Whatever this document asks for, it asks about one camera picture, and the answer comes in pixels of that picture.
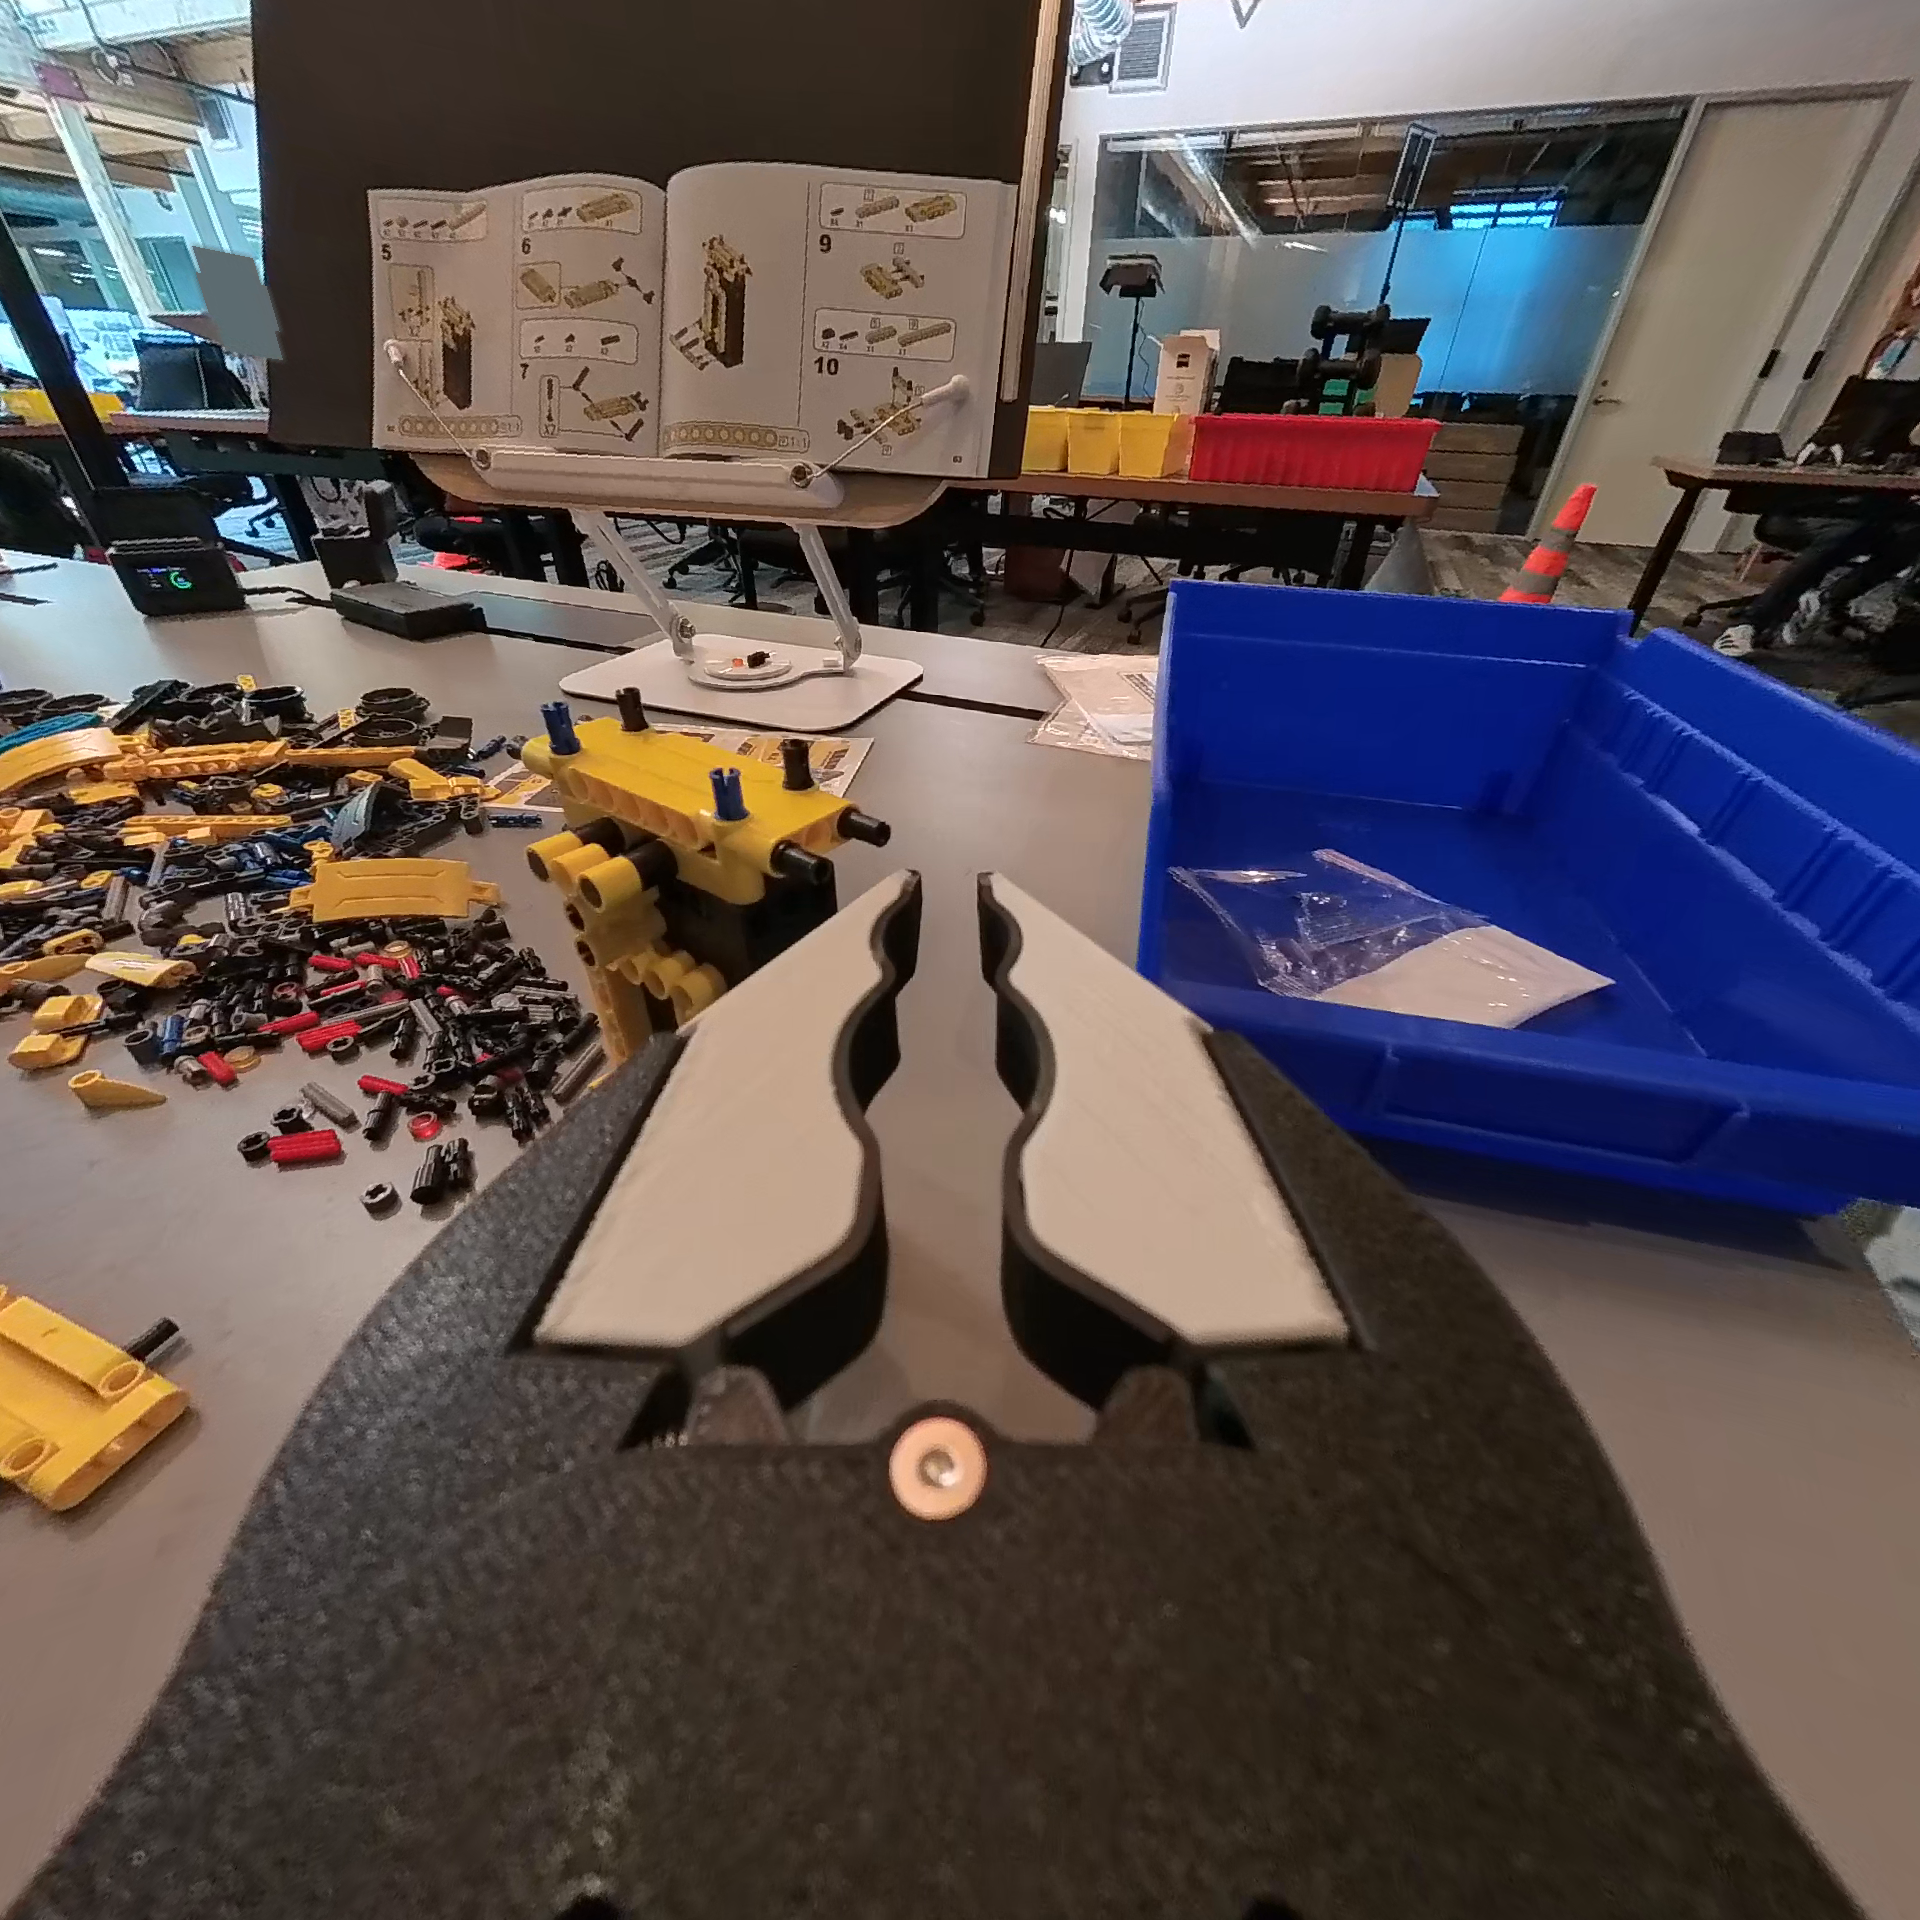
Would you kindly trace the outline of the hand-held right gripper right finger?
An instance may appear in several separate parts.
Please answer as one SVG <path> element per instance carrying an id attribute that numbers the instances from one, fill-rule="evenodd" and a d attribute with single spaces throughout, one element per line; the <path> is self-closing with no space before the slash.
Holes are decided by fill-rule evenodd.
<path id="1" fill-rule="evenodd" d="M 998 1297 L 1020 1354 L 1089 1409 L 1164 1370 L 1351 1342 L 1217 1032 L 1001 873 L 977 881 L 1001 1160 Z"/>

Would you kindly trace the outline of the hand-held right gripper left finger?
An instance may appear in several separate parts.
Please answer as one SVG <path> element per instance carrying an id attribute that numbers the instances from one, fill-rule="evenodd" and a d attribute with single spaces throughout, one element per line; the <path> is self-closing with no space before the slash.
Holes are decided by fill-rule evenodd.
<path id="1" fill-rule="evenodd" d="M 781 1409 L 879 1331 L 890 1246 L 869 1107 L 923 889 L 898 872 L 643 1058 L 643 1115 L 597 1179 L 533 1342 L 636 1354 L 700 1382 L 755 1370 Z"/>

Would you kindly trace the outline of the yellow black block assembly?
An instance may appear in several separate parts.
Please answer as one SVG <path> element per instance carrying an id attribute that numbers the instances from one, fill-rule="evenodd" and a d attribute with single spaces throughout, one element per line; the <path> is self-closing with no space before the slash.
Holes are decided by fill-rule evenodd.
<path id="1" fill-rule="evenodd" d="M 826 792 L 810 746 L 774 762 L 655 726 L 636 688 L 617 716 L 547 704 L 522 762 L 562 827 L 526 851 L 561 896 L 611 1066 L 674 1034 L 836 912 L 831 854 L 887 849 L 890 822 Z"/>

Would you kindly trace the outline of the pile of mixed building pieces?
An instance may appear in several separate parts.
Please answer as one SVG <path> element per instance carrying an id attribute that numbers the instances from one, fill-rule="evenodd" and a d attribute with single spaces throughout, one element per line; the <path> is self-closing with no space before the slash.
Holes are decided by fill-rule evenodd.
<path id="1" fill-rule="evenodd" d="M 263 915 L 334 858 L 461 860 L 510 821 L 481 802 L 505 737 L 433 706 L 425 744 L 356 749 L 354 709 L 249 676 L 5 693 L 5 1072 L 148 1085 L 109 994 L 186 982 L 172 926 Z"/>

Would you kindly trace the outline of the clear plastic bag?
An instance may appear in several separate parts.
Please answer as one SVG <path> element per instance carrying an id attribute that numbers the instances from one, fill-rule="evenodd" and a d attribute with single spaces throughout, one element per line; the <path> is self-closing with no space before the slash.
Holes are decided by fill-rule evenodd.
<path id="1" fill-rule="evenodd" d="M 1316 849 L 1277 868 L 1170 867 L 1255 982 L 1309 1000 L 1490 921 L 1351 854 Z"/>

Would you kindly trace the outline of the heap of black red pins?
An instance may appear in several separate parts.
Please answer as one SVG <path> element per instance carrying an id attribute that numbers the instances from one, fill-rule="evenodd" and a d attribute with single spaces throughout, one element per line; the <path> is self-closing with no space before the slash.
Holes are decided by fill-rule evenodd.
<path id="1" fill-rule="evenodd" d="M 134 1072 L 235 1096 L 230 1149 L 252 1169 L 371 1157 L 373 1217 L 471 1196 L 483 1144 L 535 1145 L 601 1062 L 585 997 L 493 906 L 319 926 L 274 898 L 172 936 L 180 985 L 109 994 Z"/>

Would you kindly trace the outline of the yellow ribbed curved panel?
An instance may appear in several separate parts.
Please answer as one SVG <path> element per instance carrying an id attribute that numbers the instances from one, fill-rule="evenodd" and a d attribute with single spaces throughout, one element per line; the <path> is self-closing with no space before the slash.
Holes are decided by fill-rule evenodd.
<path id="1" fill-rule="evenodd" d="M 491 906 L 500 906 L 500 889 L 445 858 L 334 858 L 287 896 L 287 910 L 315 923 L 461 921 Z"/>

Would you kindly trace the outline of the clear bags with paper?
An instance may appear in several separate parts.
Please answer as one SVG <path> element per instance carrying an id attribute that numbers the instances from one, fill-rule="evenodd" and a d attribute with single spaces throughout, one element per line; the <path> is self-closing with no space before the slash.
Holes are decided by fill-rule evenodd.
<path id="1" fill-rule="evenodd" d="M 1039 673 L 1059 702 L 1028 741 L 1063 752 L 1150 762 L 1159 706 L 1157 656 L 1045 653 Z"/>

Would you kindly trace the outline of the blue plastic bin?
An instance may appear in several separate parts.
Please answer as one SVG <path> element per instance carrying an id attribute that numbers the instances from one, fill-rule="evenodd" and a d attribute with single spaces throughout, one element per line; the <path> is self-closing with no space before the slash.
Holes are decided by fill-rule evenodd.
<path id="1" fill-rule="evenodd" d="M 1277 997 L 1177 872 L 1316 851 L 1605 988 L 1510 1032 Z M 1138 969 L 1361 1137 L 1915 1205 L 1915 749 L 1625 613 L 1174 584 Z"/>

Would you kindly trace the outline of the white book stand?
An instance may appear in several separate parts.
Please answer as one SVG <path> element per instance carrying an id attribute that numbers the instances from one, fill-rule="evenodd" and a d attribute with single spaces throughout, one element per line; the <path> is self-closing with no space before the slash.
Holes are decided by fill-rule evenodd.
<path id="1" fill-rule="evenodd" d="M 518 508 L 564 508 L 599 544 L 659 638 L 562 682 L 570 699 L 615 704 L 636 688 L 665 709 L 735 730 L 826 737 L 850 731 L 918 683 L 902 659 L 866 652 L 826 530 L 877 533 L 923 515 L 943 491 L 934 475 L 843 473 L 797 459 L 643 459 L 527 446 L 467 448 L 483 496 Z M 673 513 L 732 524 L 781 524 L 797 541 L 830 616 L 828 640 L 778 640 L 725 613 L 692 616 L 634 561 L 613 515 Z"/>

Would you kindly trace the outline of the yellow plate with black pin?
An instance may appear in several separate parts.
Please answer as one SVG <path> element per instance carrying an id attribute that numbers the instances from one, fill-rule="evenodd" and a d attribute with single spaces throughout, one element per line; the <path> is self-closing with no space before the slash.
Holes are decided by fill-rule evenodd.
<path id="1" fill-rule="evenodd" d="M 116 1346 L 2 1286 L 2 1483 L 58 1516 L 101 1493 L 188 1412 L 155 1366 L 178 1333 L 162 1317 Z"/>

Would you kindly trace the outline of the black power adapter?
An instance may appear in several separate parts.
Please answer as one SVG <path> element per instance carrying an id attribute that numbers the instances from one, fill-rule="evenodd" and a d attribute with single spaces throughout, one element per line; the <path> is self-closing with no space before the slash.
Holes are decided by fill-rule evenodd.
<path id="1" fill-rule="evenodd" d="M 473 602 L 411 584 L 349 584 L 330 594 L 330 606 L 347 624 L 413 642 L 490 632 Z"/>

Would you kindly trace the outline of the wooden work table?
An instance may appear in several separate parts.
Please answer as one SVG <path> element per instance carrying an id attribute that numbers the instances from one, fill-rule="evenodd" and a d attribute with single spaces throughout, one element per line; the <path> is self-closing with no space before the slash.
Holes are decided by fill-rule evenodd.
<path id="1" fill-rule="evenodd" d="M 1298 572 L 1358 589 L 1375 540 L 1426 524 L 1437 505 L 1426 478 L 1378 491 L 1045 470 L 953 483 L 929 515 L 959 544 Z"/>

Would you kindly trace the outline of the orange traffic cone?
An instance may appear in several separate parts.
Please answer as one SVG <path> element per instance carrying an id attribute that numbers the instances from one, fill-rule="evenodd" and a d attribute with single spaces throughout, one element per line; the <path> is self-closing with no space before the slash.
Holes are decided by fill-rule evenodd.
<path id="1" fill-rule="evenodd" d="M 1546 608 L 1559 593 L 1582 525 L 1595 501 L 1595 484 L 1575 488 L 1524 562 L 1499 593 L 1502 606 Z"/>

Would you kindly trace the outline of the black desk dock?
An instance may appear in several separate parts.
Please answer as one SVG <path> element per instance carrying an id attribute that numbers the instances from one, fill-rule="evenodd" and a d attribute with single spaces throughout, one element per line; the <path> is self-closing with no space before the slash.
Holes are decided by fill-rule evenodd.
<path id="1" fill-rule="evenodd" d="M 323 565 L 327 588 L 334 593 L 401 580 L 394 541 L 401 530 L 401 501 L 389 483 L 362 488 L 358 508 L 364 515 L 354 533 L 315 534 L 314 549 Z"/>

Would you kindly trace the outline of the red storage bin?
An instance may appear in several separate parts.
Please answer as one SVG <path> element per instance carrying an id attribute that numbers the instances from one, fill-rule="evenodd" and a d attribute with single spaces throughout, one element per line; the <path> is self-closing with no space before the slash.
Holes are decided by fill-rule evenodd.
<path id="1" fill-rule="evenodd" d="M 1409 494 L 1439 429 L 1425 417 L 1199 417 L 1196 484 Z"/>

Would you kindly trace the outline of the black device with green display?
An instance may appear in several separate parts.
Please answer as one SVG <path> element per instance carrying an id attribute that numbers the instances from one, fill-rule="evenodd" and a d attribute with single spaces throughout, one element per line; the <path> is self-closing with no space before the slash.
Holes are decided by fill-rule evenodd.
<path id="1" fill-rule="evenodd" d="M 113 541 L 106 549 L 130 606 L 143 617 L 226 616 L 249 608 L 228 549 L 199 534 Z"/>

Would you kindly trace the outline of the black studio light stand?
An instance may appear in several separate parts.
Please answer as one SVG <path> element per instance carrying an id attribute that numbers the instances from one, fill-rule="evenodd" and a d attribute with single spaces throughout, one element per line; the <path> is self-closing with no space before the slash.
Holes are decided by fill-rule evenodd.
<path id="1" fill-rule="evenodd" d="M 1157 256 L 1146 251 L 1126 251 L 1108 256 L 1099 290 L 1106 298 L 1132 304 L 1132 321 L 1126 332 L 1126 355 L 1123 364 L 1121 405 L 1132 409 L 1135 405 L 1135 364 L 1143 341 L 1143 309 L 1148 300 L 1162 294 L 1164 267 Z"/>

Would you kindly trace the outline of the open instruction booklet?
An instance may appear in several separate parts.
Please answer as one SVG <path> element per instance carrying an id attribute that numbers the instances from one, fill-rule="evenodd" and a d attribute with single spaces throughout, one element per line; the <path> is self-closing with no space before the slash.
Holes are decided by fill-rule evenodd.
<path id="1" fill-rule="evenodd" d="M 986 475 L 1014 221 L 850 164 L 373 190 L 373 443 Z"/>

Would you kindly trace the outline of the dark side desk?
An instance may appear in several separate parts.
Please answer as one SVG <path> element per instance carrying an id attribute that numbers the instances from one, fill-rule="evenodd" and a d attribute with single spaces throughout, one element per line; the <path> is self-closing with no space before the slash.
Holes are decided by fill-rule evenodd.
<path id="1" fill-rule="evenodd" d="M 1686 458 L 1653 458 L 1676 491 L 1666 524 L 1650 549 L 1627 613 L 1633 634 L 1641 634 L 1665 577 L 1682 550 L 1702 496 L 1722 496 L 1727 515 L 1765 517 L 1766 513 L 1813 509 L 1817 518 L 1899 521 L 1918 515 L 1918 475 L 1913 470 L 1865 470 L 1850 466 L 1794 464 L 1714 464 Z"/>

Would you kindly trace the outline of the white door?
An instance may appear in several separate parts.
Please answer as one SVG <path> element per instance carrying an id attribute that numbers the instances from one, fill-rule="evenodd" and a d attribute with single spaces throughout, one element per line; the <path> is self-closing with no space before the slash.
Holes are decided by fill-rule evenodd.
<path id="1" fill-rule="evenodd" d="M 1653 549 L 1665 458 L 1785 429 L 1910 162 L 1907 88 L 1695 104 L 1557 454 L 1582 544 Z"/>

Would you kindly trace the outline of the black monitor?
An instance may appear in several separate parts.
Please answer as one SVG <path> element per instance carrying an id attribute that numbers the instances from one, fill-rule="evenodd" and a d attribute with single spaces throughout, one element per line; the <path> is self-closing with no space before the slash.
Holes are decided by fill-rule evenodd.
<path id="1" fill-rule="evenodd" d="M 990 473 L 1018 473 L 1063 2 L 254 2 L 271 436 L 371 448 L 369 192 L 725 161 L 1018 188 Z"/>

